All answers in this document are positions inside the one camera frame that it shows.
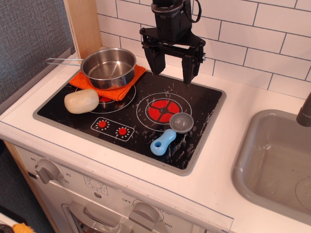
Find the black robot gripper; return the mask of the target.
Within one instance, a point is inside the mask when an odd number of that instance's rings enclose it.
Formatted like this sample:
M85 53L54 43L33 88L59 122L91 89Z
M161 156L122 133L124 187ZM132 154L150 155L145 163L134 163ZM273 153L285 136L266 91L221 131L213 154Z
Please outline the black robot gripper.
M192 33L199 22L202 7L199 1L197 19L192 18L190 0L154 0L151 4L156 27L142 28L143 49L151 71L159 75L166 67L165 55L182 58L183 80L190 84L198 75L205 59L205 41Z

